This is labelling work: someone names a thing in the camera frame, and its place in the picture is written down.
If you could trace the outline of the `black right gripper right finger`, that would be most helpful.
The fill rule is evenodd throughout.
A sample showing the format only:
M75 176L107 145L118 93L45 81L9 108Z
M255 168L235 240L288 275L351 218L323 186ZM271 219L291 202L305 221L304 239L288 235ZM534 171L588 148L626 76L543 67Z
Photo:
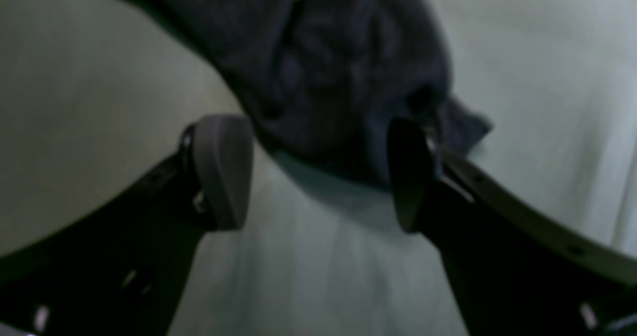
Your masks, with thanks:
M637 264L537 213L434 132L394 119L392 197L438 250L471 336L634 336Z

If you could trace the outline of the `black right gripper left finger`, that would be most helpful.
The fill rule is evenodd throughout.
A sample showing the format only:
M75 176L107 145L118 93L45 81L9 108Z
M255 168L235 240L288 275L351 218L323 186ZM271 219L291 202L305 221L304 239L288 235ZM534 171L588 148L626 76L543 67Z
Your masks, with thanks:
M247 217L253 125L209 114L109 203L1 258L0 319L25 336L165 336L201 238Z

